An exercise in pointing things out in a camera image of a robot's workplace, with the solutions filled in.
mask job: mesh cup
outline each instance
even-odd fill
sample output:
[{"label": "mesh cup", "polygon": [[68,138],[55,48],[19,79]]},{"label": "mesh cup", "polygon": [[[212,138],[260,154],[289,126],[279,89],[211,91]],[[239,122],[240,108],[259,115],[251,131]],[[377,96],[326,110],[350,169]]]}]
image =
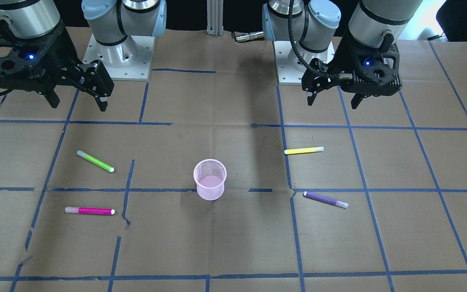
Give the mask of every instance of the mesh cup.
[{"label": "mesh cup", "polygon": [[215,159],[205,159],[194,168],[194,181],[201,198],[213,201],[225,190],[226,168]]}]

